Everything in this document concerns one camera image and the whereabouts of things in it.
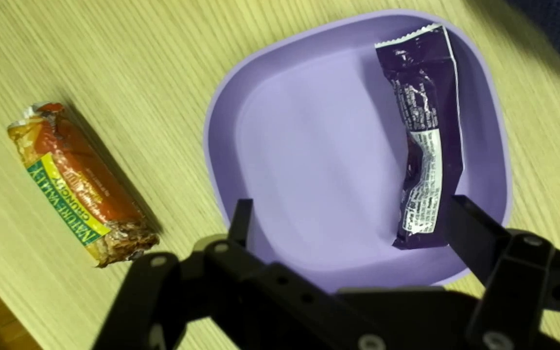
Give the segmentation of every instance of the green label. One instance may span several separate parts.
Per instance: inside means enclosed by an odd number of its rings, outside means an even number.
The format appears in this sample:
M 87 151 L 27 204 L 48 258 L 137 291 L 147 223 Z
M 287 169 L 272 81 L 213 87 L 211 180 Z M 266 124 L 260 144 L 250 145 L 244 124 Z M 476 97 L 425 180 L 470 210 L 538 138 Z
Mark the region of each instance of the green label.
M 89 245 L 97 241 L 101 235 L 91 229 L 85 219 L 73 210 L 67 200 L 62 196 L 62 192 L 54 186 L 50 180 L 42 159 L 34 161 L 27 167 L 31 179 L 38 184 L 38 188 L 44 192 L 50 206 L 60 214 L 60 217 L 66 221 L 69 231 L 83 243 Z

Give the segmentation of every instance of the orange snack wrapper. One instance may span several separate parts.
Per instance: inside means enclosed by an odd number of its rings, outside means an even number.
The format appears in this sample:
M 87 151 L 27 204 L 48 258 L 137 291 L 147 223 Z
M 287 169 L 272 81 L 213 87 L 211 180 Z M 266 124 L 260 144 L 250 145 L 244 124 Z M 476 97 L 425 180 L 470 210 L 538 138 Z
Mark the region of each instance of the orange snack wrapper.
M 31 107 L 7 126 L 21 161 L 99 266 L 134 258 L 157 243 L 147 219 L 64 105 Z

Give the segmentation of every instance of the purple snack wrapper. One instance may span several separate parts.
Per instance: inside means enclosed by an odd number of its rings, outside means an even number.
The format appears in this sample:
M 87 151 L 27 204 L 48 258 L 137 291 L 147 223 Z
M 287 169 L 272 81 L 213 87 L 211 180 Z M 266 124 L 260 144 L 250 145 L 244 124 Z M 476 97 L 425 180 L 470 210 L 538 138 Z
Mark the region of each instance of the purple snack wrapper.
M 456 62 L 447 29 L 433 23 L 375 50 L 408 140 L 394 247 L 447 245 L 449 200 L 462 171 Z

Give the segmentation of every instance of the light wood surface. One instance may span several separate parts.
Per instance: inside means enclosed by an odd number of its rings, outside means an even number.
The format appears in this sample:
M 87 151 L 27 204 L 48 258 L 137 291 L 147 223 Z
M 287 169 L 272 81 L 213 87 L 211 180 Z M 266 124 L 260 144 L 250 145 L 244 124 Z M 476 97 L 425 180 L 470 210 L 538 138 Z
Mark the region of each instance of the light wood surface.
M 0 295 L 42 348 L 89 348 L 126 272 L 97 270 L 5 138 L 21 109 L 69 99 L 186 256 L 223 231 L 204 112 L 231 66 L 316 25 L 390 7 L 466 31 L 495 79 L 513 161 L 511 225 L 560 247 L 560 56 L 519 13 L 480 0 L 0 0 Z M 480 293 L 470 276 L 456 289 Z M 560 317 L 546 332 L 560 338 Z M 182 348 L 233 348 L 211 322 Z

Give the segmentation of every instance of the purple plate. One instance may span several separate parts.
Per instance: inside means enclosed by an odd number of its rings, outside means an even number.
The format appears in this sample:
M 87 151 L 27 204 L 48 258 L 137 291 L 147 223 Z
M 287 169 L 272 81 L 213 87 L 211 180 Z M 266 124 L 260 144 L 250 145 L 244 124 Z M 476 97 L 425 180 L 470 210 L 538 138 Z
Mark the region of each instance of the purple plate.
M 256 256 L 328 291 L 445 284 L 466 270 L 449 247 L 392 247 L 406 142 L 373 42 L 431 21 L 441 23 L 384 11 L 318 27 L 260 50 L 219 85 L 206 161 L 225 221 L 237 198 L 254 200 Z M 503 221 L 511 175 L 493 87 L 476 48 L 447 27 L 460 83 L 456 192 Z

